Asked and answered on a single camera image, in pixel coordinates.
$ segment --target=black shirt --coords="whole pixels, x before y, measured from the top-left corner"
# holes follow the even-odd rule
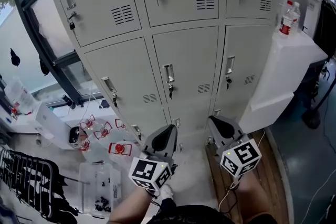
[[[223,213],[213,208],[202,205],[179,206],[174,209],[158,213],[148,224],[173,224],[173,223],[190,223],[190,224],[234,224]],[[261,215],[254,218],[249,224],[277,224],[271,215]]]

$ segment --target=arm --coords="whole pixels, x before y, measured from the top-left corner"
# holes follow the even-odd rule
[[[236,194],[244,223],[249,223],[259,215],[269,214],[267,195],[253,172],[242,177]]]
[[[110,215],[108,224],[138,224],[146,215],[152,196],[144,188],[136,190]]]

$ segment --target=wooden floor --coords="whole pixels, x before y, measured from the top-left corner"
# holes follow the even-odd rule
[[[251,135],[258,144],[263,131],[253,132]],[[282,184],[280,172],[276,160],[273,155],[273,151],[269,145],[266,135],[259,146],[262,153],[262,158],[254,169],[254,173],[260,180],[260,184],[265,190],[268,199],[271,203],[271,214],[277,220],[278,224],[289,224],[287,202],[285,197],[285,190]],[[216,191],[218,204],[226,195],[227,188],[232,183],[231,175],[215,161],[213,156],[216,153],[215,145],[206,146],[206,154],[208,157],[212,179]],[[228,212],[232,207],[232,210],[227,215],[236,224],[243,224],[242,217],[239,213],[239,203],[236,202],[235,194],[230,191],[228,197],[222,202],[221,212]]]

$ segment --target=window frame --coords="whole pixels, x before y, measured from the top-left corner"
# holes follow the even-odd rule
[[[30,37],[35,49],[37,50],[41,60],[44,62],[50,73],[54,76],[58,84],[63,88],[68,97],[70,97],[76,105],[83,106],[83,103],[96,98],[103,98],[101,92],[81,95],[68,79],[62,68],[73,63],[81,61],[75,50],[72,52],[56,57],[49,42],[39,33],[39,23],[35,16],[32,5],[38,0],[14,0],[16,8],[19,12],[22,23]],[[4,102],[0,98],[0,105],[10,114],[10,104]],[[66,105],[63,100],[46,104],[47,106],[58,107]]]

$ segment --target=air vent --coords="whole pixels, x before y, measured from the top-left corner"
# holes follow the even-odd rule
[[[252,83],[254,80],[254,75],[246,77],[244,85]]]
[[[144,95],[142,98],[145,103],[152,103],[157,101],[156,94]]]
[[[134,20],[130,5],[115,8],[111,11],[116,25],[131,22]]]
[[[210,91],[210,84],[198,85],[197,93],[204,93]]]
[[[197,9],[214,9],[215,0],[196,0]]]
[[[260,0],[260,10],[270,12],[272,6],[272,0]]]

